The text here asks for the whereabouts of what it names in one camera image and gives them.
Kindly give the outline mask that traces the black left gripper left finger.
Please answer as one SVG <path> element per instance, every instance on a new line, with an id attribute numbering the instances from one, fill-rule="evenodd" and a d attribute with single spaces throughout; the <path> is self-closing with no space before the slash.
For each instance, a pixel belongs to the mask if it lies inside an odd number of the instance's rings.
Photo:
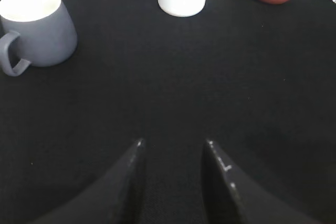
<path id="1" fill-rule="evenodd" d="M 74 199 L 34 223 L 138 223 L 146 181 L 146 143 L 137 140 Z"/>

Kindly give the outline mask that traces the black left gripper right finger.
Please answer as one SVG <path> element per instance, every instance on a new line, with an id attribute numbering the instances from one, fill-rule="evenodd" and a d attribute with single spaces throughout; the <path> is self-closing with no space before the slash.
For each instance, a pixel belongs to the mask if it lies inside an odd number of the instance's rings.
<path id="1" fill-rule="evenodd" d="M 318 223 L 264 190 L 212 140 L 202 149 L 201 187 L 206 223 Z"/>

